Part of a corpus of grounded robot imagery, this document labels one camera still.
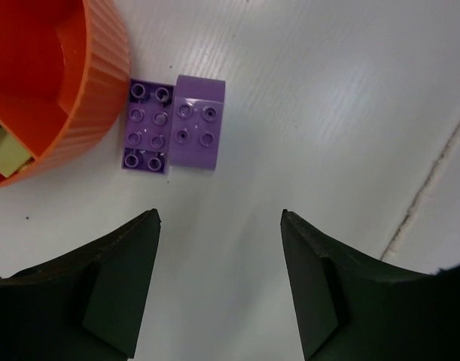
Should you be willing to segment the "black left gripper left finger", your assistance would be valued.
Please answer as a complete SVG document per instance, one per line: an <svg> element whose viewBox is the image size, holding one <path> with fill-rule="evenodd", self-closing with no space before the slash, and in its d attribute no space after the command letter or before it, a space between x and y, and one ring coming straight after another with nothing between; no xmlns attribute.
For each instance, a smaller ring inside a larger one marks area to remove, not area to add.
<svg viewBox="0 0 460 361"><path fill-rule="evenodd" d="M129 360L160 239L156 210L0 277L0 360Z"/></svg>

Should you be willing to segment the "yellow-green lego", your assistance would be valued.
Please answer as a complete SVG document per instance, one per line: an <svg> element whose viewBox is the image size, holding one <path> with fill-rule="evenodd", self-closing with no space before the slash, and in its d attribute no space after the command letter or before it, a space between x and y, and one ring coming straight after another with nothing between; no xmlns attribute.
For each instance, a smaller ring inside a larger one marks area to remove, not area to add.
<svg viewBox="0 0 460 361"><path fill-rule="evenodd" d="M0 125L0 174L9 178L32 161L32 154Z"/></svg>

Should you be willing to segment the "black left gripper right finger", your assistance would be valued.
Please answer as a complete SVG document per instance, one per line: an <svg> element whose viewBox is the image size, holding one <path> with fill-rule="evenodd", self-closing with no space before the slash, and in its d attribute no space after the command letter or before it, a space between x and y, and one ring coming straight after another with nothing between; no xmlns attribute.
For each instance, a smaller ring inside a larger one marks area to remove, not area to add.
<svg viewBox="0 0 460 361"><path fill-rule="evenodd" d="M283 211L282 244L307 360L460 360L460 265L390 265Z"/></svg>

